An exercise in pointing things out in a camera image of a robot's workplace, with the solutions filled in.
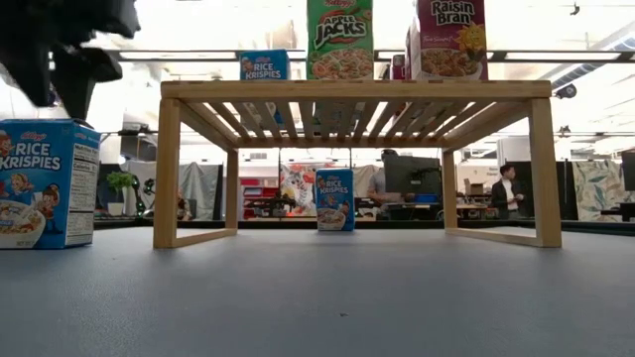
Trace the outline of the wooden slatted shelf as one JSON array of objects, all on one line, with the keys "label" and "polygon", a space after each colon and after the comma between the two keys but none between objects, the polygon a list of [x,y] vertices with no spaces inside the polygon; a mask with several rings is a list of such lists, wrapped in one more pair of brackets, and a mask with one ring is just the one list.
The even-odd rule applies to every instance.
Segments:
[{"label": "wooden slatted shelf", "polygon": [[[562,246],[546,80],[165,81],[161,85],[153,245],[180,248],[238,230],[238,153],[258,148],[439,148],[448,234],[541,248]],[[535,234],[464,229],[456,218],[454,153],[521,119],[529,122]],[[224,226],[179,237],[183,126],[226,155]]]}]

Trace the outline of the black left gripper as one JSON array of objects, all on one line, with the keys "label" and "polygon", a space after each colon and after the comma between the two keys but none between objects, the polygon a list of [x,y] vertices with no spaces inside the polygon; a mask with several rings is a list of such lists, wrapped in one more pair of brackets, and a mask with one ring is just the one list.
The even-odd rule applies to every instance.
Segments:
[{"label": "black left gripper", "polygon": [[85,120],[95,84],[121,79],[120,63],[100,48],[57,47],[50,74],[49,49],[26,46],[79,45],[96,32],[132,39],[141,30],[135,2],[0,0],[0,62],[35,106],[55,102],[52,80],[67,114]]}]

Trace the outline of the person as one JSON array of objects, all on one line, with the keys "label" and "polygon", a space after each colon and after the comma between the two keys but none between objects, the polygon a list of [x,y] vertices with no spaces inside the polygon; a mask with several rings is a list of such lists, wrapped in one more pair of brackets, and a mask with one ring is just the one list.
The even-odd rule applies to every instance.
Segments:
[{"label": "person", "polygon": [[402,198],[399,192],[388,192],[386,190],[385,167],[380,168],[371,176],[367,188],[367,196],[381,205],[397,203]]},{"label": "person", "polygon": [[523,217],[526,195],[516,181],[515,168],[510,164],[500,167],[501,178],[491,188],[491,204],[502,220],[516,220]]}]

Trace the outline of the blue-grey table mat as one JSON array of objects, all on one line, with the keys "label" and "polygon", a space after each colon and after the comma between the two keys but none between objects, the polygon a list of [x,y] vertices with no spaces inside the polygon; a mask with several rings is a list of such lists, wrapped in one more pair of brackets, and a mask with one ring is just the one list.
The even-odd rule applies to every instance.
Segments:
[{"label": "blue-grey table mat", "polygon": [[148,228],[0,251],[0,357],[635,357],[635,238]]}]

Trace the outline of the potted green plant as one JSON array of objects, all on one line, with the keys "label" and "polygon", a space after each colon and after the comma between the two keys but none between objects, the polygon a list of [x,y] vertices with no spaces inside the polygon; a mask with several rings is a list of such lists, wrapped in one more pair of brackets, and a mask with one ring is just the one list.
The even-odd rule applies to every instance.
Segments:
[{"label": "potted green plant", "polygon": [[125,172],[112,172],[107,177],[109,188],[115,193],[115,198],[108,202],[108,213],[111,216],[121,216],[125,207],[124,189],[133,184],[133,175]]}]

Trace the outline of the black computer monitor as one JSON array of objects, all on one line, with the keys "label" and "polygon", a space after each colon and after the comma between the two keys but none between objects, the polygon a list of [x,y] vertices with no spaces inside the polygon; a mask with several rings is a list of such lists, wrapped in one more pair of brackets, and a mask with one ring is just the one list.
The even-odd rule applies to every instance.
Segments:
[{"label": "black computer monitor", "polygon": [[439,159],[391,156],[384,162],[387,192],[442,194]]}]

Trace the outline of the blue Rice Krispies cereal box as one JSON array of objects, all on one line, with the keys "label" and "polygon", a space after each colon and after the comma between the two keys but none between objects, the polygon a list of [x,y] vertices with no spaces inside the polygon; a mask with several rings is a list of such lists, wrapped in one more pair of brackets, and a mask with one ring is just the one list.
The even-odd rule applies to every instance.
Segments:
[{"label": "blue Rice Krispies cereal box", "polygon": [[92,242],[99,148],[71,119],[0,121],[0,249]]},{"label": "blue Rice Krispies cereal box", "polygon": [[319,231],[353,231],[355,206],[353,171],[320,169],[316,172],[315,203]]},{"label": "blue Rice Krispies cereal box", "polygon": [[[267,50],[244,52],[239,57],[240,80],[290,80],[291,62],[286,50]],[[262,117],[253,103],[244,104],[254,121],[261,128]],[[267,108],[279,128],[284,129],[285,123],[276,104],[268,102]]]}]

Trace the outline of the brown cardboard box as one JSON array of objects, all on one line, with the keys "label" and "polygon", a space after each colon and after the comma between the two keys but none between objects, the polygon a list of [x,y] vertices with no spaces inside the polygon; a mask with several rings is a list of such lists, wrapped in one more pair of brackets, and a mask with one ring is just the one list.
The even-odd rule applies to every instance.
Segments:
[{"label": "brown cardboard box", "polygon": [[469,178],[463,180],[465,186],[465,194],[472,195],[484,195],[490,192],[490,188],[485,182],[472,182]]}]

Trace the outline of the leaf pattern panel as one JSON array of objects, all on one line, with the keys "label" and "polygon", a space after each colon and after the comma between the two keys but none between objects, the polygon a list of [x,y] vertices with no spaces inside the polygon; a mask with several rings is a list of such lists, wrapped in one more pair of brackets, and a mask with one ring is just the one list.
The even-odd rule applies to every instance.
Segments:
[{"label": "leaf pattern panel", "polygon": [[603,215],[626,197],[621,166],[612,161],[572,162],[579,221],[620,222],[620,214]]}]

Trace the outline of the green Apple Jacks cereal box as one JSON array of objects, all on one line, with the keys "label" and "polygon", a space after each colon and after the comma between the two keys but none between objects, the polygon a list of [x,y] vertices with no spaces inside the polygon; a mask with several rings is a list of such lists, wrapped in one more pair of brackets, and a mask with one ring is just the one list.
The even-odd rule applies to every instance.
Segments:
[{"label": "green Apple Jacks cereal box", "polygon": [[307,0],[308,79],[371,79],[373,0]]}]

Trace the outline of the grey hanging cloth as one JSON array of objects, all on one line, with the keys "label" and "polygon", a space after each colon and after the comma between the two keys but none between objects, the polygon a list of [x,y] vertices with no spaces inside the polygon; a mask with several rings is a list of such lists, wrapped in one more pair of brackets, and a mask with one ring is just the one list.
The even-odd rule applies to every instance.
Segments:
[{"label": "grey hanging cloth", "polygon": [[179,166],[179,187],[194,220],[219,220],[222,208],[223,165],[192,162]]}]

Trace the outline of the red storage shelves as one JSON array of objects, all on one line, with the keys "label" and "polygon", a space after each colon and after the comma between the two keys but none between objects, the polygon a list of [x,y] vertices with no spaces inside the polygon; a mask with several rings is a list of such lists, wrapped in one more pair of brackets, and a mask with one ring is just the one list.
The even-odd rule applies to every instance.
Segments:
[{"label": "red storage shelves", "polygon": [[273,217],[271,200],[279,190],[276,178],[242,178],[240,189],[243,220]]}]

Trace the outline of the colourful cat picture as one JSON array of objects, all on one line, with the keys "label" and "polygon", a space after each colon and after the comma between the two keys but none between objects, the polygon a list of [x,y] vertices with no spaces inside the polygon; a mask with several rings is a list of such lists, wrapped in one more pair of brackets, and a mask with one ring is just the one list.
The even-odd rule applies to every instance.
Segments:
[{"label": "colourful cat picture", "polygon": [[305,164],[282,165],[281,194],[295,201],[292,216],[316,216],[315,179],[317,167]]}]

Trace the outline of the dark background cabinet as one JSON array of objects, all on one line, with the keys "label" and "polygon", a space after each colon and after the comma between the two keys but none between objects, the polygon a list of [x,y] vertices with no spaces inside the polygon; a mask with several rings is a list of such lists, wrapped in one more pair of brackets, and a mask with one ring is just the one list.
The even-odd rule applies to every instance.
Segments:
[{"label": "dark background cabinet", "polygon": [[156,160],[156,143],[148,124],[124,122],[118,132],[120,154],[130,160],[154,162]]}]

